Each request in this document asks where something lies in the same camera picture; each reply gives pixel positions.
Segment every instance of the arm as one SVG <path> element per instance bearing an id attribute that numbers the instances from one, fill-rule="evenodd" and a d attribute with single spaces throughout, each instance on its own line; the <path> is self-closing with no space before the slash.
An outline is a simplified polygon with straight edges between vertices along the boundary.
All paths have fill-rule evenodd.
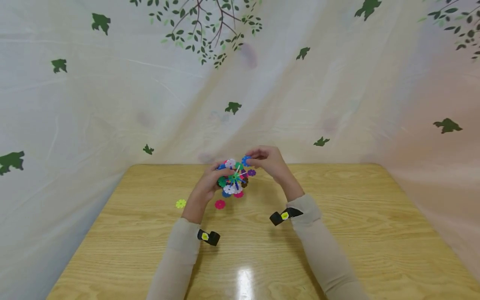
<path id="1" fill-rule="evenodd" d="M 293 229 L 303 245 L 310 268 L 329 300 L 368 300 L 332 234 L 322 222 L 322 213 L 309 195 L 287 203 L 303 212 L 291 218 Z"/>
<path id="2" fill-rule="evenodd" d="M 200 225 L 180 218 L 168 238 L 167 248 L 152 279 L 147 300 L 182 300 L 185 298 L 193 265 L 197 261 Z"/>
<path id="3" fill-rule="evenodd" d="M 249 152 L 247 162 L 263 168 L 280 184 L 287 198 L 287 207 L 293 207 L 303 215 L 293 217 L 293 229 L 303 245 L 310 268 L 329 300 L 368 300 L 368 296 L 327 227 L 322 214 L 309 195 L 288 169 L 278 148 L 259 146 Z"/>
<path id="4" fill-rule="evenodd" d="M 181 218 L 173 225 L 167 248 L 158 265 L 148 291 L 147 300 L 183 300 L 192 269 L 197 261 L 200 229 L 205 208 L 217 189 L 216 181 L 233 170 L 216 170 L 220 163 L 213 164 L 200 178 L 188 198 Z"/>

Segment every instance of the white curtain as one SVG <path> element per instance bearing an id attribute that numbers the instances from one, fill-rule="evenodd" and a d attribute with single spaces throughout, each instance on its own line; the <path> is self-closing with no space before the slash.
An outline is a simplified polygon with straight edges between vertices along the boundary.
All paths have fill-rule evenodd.
<path id="1" fill-rule="evenodd" d="M 256 144 L 382 164 L 480 279 L 477 6 L 4 0 L 0 299 L 48 295 L 129 166 Z"/>

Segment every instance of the tree branch print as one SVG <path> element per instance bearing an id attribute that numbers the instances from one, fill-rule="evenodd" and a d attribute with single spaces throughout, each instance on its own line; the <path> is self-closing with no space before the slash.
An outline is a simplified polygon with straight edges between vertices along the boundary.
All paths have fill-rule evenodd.
<path id="1" fill-rule="evenodd" d="M 245 29 L 251 30 L 255 36 L 263 28 L 262 19 L 252 14 L 255 7 L 262 4 L 262 0 L 236 0 L 241 3 L 238 5 L 235 0 L 185 0 L 182 4 L 179 0 L 145 1 L 147 6 L 160 9 L 149 13 L 151 23 L 155 17 L 163 25 L 172 27 L 161 43 L 170 41 L 176 47 L 191 50 L 199 55 L 198 61 L 202 65 L 211 60 L 216 69 L 227 58 L 227 47 L 233 51 L 241 49 Z M 142 0 L 130 2 L 138 6 Z M 240 6 L 242 11 L 248 12 L 241 18 L 236 16 L 240 12 Z M 237 21 L 243 24 L 241 28 L 237 28 Z"/>
<path id="2" fill-rule="evenodd" d="M 480 32 L 480 5 L 478 5 L 480 1 L 463 0 L 464 2 L 470 1 L 474 8 L 469 12 L 459 12 L 458 8 L 452 7 L 452 5 L 460 1 L 462 0 L 445 0 L 445 5 L 441 9 L 429 13 L 419 22 L 432 18 L 433 24 L 437 24 L 440 28 L 446 26 L 444 30 L 452 32 L 457 37 L 456 50 L 473 47 L 472 60 L 476 61 L 480 57 L 480 44 L 478 42 L 480 37 L 477 35 Z"/>

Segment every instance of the wooden table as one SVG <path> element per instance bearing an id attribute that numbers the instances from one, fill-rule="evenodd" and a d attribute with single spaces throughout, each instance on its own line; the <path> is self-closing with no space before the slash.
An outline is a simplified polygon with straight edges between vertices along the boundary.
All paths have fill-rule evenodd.
<path id="1" fill-rule="evenodd" d="M 478 300 L 480 287 L 390 175 L 378 165 L 291 165 L 321 207 L 371 299 Z M 131 167 L 51 291 L 49 300 L 140 300 L 173 223 L 204 166 Z M 187 299 L 324 299 L 290 222 L 269 216 L 285 197 L 263 171 L 241 199 L 210 203 Z"/>

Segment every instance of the beige sleeve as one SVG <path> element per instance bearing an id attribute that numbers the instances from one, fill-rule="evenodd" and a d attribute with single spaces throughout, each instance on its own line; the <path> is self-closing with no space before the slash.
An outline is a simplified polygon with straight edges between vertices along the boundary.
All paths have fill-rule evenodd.
<path id="1" fill-rule="evenodd" d="M 368 300 L 348 259 L 323 224 L 315 200 L 309 195 L 287 203 L 303 215 L 291 218 L 310 268 L 329 300 Z"/>
<path id="2" fill-rule="evenodd" d="M 150 284 L 147 300 L 183 300 L 197 261 L 200 225 L 180 218 L 173 225 L 167 248 Z"/>

